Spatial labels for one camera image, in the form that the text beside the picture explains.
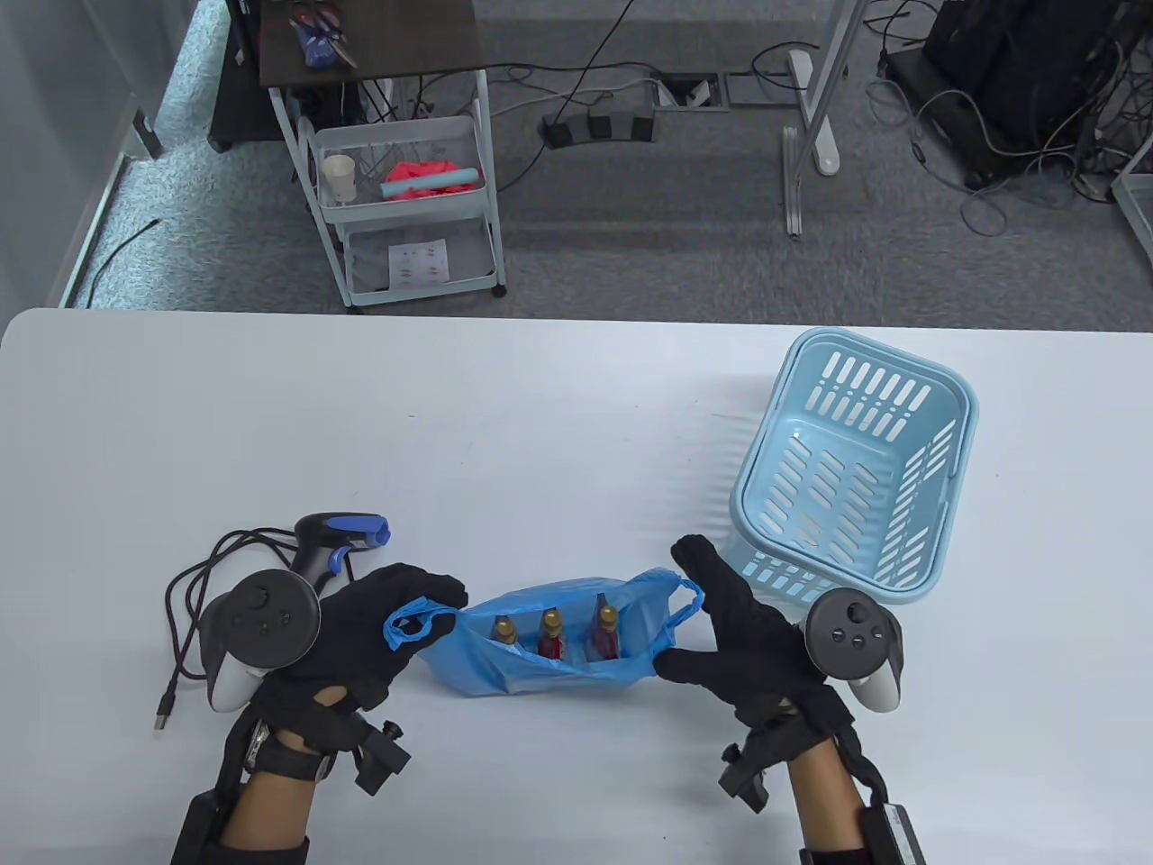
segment wrist strap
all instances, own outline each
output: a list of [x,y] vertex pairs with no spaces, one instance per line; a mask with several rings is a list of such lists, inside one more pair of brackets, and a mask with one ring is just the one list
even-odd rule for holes
[[264,772],[269,775],[296,778],[297,781],[323,781],[336,754],[306,754],[294,751],[277,738],[270,738],[256,752],[253,773]]
[[[383,687],[375,695],[363,689],[349,691],[362,706],[371,704],[370,697],[375,699],[386,692]],[[266,677],[261,683],[249,707],[258,712],[269,727],[292,730],[314,751],[352,752],[356,762],[356,784],[369,796],[376,796],[380,785],[408,762],[408,753],[397,744],[401,731],[394,723],[386,721],[377,730],[359,712],[341,714],[315,700],[301,706],[299,693],[291,684],[274,677]]]
[[219,844],[208,844],[196,859],[196,865],[304,865],[308,859],[308,838],[292,850],[233,850]]
[[837,744],[837,753],[845,770],[869,789],[869,805],[877,807],[888,803],[889,789],[881,777],[881,770],[861,753],[861,740],[857,736],[857,730],[852,727],[837,730],[834,742]]
[[873,865],[873,856],[865,848],[859,850],[838,850],[822,853],[813,850],[799,850],[800,865]]
[[739,796],[754,812],[760,813],[769,803],[762,774],[770,766],[789,762],[809,749],[816,747],[829,736],[813,729],[804,715],[791,715],[756,730],[745,737],[745,747],[729,745],[721,755],[729,766],[721,774],[721,788],[730,796]]

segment forearm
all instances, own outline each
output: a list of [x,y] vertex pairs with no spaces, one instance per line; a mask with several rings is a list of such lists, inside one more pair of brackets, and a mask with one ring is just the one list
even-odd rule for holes
[[[279,732],[288,747],[303,751],[299,736]],[[228,818],[220,845],[234,850],[292,850],[304,843],[316,784],[258,772],[249,780]]]
[[797,813],[809,851],[859,850],[865,838],[858,826],[864,810],[860,793],[841,762],[832,739],[822,742],[789,764]]

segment white rolling cart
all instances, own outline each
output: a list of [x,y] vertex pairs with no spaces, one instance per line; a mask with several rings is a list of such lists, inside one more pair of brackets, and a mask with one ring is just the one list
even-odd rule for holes
[[[321,130],[291,112],[284,91],[269,91],[349,311],[460,292],[488,289],[497,298],[505,295],[488,76],[483,69],[474,75],[476,97],[466,114]],[[334,155],[351,157],[356,166],[356,197],[348,203],[337,201],[321,171],[324,159]],[[469,191],[386,200],[380,183],[405,161],[452,161],[461,168],[476,168],[480,180]],[[438,268],[436,276],[420,272],[390,284],[397,277],[395,269],[390,276],[390,249],[423,245],[422,249],[435,250],[442,241],[447,272]]]
[[1153,148],[1153,136],[1133,153],[1133,158],[1113,181],[1113,197],[1125,215],[1145,254],[1153,261],[1153,174],[1139,173],[1137,167]]

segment gloved hand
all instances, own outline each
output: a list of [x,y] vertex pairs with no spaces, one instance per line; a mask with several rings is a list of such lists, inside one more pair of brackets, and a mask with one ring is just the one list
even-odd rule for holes
[[321,601],[321,633],[316,644],[296,663],[265,676],[253,695],[253,705],[270,725],[287,730],[293,730],[295,717],[314,710],[317,694],[326,689],[325,693],[331,694],[333,686],[348,691],[336,710],[348,714],[357,708],[376,708],[413,655],[457,624],[455,616],[436,616],[428,637],[395,652],[389,648],[384,640],[385,622],[417,597],[457,609],[468,604],[465,586],[453,577],[405,564],[372,571]]
[[706,537],[681,537],[672,546],[672,558],[704,589],[703,609],[713,619],[717,650],[669,649],[655,661],[661,678],[707,687],[752,729],[792,710],[830,737],[852,724],[844,701],[809,660],[801,632],[756,601]]

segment pink fabric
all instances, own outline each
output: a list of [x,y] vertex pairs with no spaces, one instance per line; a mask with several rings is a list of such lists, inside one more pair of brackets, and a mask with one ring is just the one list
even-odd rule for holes
[[[395,183],[398,181],[412,180],[413,178],[428,178],[432,174],[445,174],[450,171],[460,171],[460,166],[455,163],[397,163],[397,166],[389,172],[389,176],[384,180],[387,183]],[[401,193],[395,198],[392,198],[392,201],[410,201],[413,198],[428,198],[432,195],[470,193],[473,189],[477,188],[478,187],[472,185],[466,185],[446,186],[444,189],[412,189],[407,193]]]

